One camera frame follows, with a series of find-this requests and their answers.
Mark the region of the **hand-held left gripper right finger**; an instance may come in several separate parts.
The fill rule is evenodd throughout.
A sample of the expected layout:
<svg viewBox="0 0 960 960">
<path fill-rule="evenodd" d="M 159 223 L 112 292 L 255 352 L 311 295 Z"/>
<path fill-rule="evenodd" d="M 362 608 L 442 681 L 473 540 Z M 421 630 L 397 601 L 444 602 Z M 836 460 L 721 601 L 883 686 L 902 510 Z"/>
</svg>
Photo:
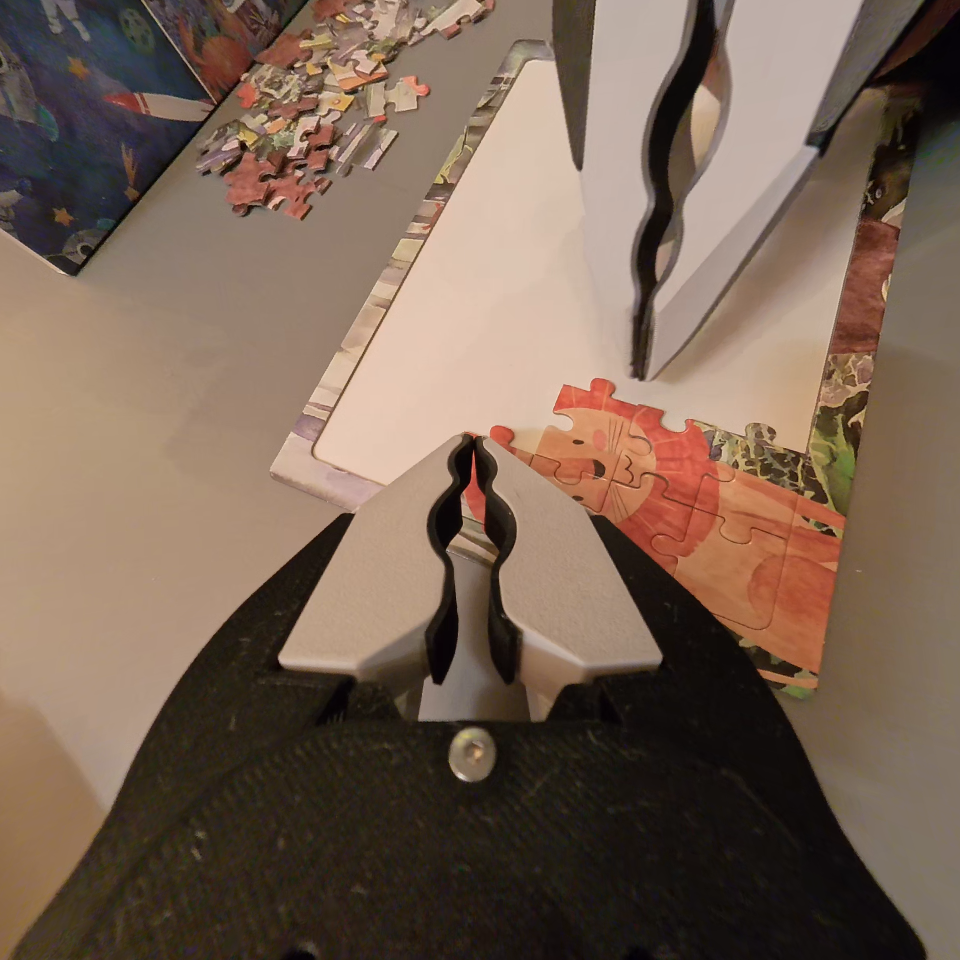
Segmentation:
<svg viewBox="0 0 960 960">
<path fill-rule="evenodd" d="M 588 512 L 480 438 L 484 526 L 498 555 L 487 631 L 493 663 L 544 721 L 563 689 L 657 670 L 663 654 Z"/>
</svg>

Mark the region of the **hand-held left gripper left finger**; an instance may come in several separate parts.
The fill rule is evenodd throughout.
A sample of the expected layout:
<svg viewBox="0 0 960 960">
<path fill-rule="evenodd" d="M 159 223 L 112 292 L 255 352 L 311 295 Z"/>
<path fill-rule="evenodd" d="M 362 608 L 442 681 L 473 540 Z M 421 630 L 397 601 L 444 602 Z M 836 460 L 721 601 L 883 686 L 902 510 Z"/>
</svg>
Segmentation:
<svg viewBox="0 0 960 960">
<path fill-rule="evenodd" d="M 279 651 L 284 670 L 376 683 L 419 716 L 426 679 L 441 684 L 456 651 L 448 547 L 474 449 L 454 435 L 354 512 Z"/>
</svg>

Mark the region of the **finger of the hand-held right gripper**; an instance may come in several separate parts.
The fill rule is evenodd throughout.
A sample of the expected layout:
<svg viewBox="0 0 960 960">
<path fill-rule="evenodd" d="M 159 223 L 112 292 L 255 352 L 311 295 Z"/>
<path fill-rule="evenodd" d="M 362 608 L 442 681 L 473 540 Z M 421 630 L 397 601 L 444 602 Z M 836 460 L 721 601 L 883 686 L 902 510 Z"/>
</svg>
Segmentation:
<svg viewBox="0 0 960 960">
<path fill-rule="evenodd" d="M 817 155 L 810 129 L 856 21 L 855 2 L 716 2 L 726 94 L 676 237 L 643 311 L 643 378 L 690 343 Z"/>
<path fill-rule="evenodd" d="M 600 1 L 594 7 L 581 188 L 583 252 L 603 340 L 650 377 L 657 256 L 679 200 L 671 148 L 733 2 Z"/>
</svg>

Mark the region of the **printed frame puzzle tray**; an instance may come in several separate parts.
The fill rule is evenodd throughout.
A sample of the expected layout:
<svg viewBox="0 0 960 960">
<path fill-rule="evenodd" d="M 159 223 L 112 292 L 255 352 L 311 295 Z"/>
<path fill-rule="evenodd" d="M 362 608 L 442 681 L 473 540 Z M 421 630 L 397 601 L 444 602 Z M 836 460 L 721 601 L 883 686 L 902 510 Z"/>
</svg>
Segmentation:
<svg viewBox="0 0 960 960">
<path fill-rule="evenodd" d="M 774 432 L 849 511 L 922 99 L 861 94 L 825 159 L 706 326 L 652 382 L 605 344 L 554 63 L 517 43 L 274 460 L 354 510 L 451 434 L 507 426 L 534 450 L 565 385 L 730 434 Z"/>
</svg>

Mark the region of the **assembled lion puzzle section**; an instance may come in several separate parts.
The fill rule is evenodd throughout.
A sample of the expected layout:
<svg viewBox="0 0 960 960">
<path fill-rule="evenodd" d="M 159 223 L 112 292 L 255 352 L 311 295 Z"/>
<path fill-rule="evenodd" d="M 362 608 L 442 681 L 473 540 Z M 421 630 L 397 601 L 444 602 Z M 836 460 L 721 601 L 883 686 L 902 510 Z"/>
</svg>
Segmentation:
<svg viewBox="0 0 960 960">
<path fill-rule="evenodd" d="M 808 495 L 812 470 L 775 433 L 745 436 L 616 397 L 610 380 L 560 388 L 533 450 L 489 437 L 610 522 L 734 634 L 761 677 L 798 698 L 819 684 L 845 519 Z"/>
</svg>

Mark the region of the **pile of loose puzzle pieces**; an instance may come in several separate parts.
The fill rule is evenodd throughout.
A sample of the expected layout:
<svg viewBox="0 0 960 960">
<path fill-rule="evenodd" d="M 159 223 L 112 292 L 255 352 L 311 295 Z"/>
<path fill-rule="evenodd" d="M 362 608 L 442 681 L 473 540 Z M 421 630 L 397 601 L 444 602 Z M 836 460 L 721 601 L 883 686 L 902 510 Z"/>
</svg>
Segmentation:
<svg viewBox="0 0 960 960">
<path fill-rule="evenodd" d="M 391 75 L 404 49 L 450 40 L 496 8 L 494 1 L 313 2 L 312 23 L 286 31 L 241 75 L 241 115 L 198 148 L 199 174 L 217 175 L 243 217 L 282 210 L 301 221 L 330 173 L 374 170 L 399 132 L 390 119 L 415 112 L 430 93 L 416 75 Z"/>
</svg>

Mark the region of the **colourful print puzzle box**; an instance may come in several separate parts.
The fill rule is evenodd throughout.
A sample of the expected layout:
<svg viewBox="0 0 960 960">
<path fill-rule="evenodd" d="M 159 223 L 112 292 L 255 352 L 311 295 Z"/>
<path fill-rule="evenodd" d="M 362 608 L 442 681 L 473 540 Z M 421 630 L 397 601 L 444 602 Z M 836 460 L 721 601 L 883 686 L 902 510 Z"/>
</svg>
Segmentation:
<svg viewBox="0 0 960 960">
<path fill-rule="evenodd" d="M 206 90 L 221 103 L 304 1 L 146 1 L 146 9 Z"/>
</svg>

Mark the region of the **blue space print puzzle box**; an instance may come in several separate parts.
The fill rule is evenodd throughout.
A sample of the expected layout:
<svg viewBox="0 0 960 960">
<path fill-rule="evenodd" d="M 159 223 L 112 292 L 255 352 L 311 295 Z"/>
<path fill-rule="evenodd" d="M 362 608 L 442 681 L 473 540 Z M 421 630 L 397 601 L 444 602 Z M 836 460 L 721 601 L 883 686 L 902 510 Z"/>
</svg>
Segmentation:
<svg viewBox="0 0 960 960">
<path fill-rule="evenodd" d="M 145 2 L 3 1 L 2 231 L 77 276 L 213 109 Z"/>
</svg>

